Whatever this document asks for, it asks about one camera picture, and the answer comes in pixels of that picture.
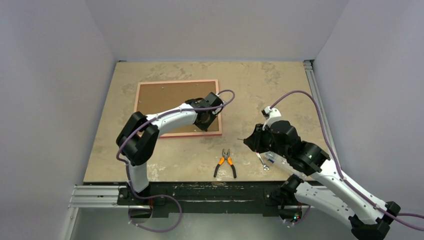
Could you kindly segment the pink picture frame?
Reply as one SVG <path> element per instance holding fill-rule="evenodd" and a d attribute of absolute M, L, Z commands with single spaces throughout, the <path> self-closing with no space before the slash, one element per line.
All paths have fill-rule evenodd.
<path fill-rule="evenodd" d="M 219 92 L 217 79 L 140 82 L 135 94 L 134 111 L 144 115 L 161 113 L 178 107 L 186 100 L 204 98 L 210 92 Z M 161 138 L 219 137 L 222 134 L 222 119 L 218 115 L 207 131 L 188 125 L 172 130 Z"/>

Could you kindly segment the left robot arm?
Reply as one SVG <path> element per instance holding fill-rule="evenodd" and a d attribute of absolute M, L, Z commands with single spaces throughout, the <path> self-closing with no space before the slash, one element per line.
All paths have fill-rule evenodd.
<path fill-rule="evenodd" d="M 159 113 L 133 113 L 116 139 L 116 159 L 125 164 L 130 199 L 138 205 L 149 199 L 147 162 L 161 136 L 185 126 L 206 132 L 227 104 L 219 93 L 210 92 Z"/>

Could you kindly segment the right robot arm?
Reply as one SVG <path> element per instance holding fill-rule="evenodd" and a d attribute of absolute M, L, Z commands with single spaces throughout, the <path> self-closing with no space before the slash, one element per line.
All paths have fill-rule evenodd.
<path fill-rule="evenodd" d="M 342 172 L 318 145 L 301 139 L 294 126 L 278 120 L 270 126 L 256 124 L 243 143 L 253 152 L 281 156 L 296 172 L 313 178 L 328 189 L 321 192 L 293 173 L 279 188 L 282 204 L 295 201 L 313 206 L 351 228 L 358 240 L 383 240 L 401 207 L 372 196 Z"/>

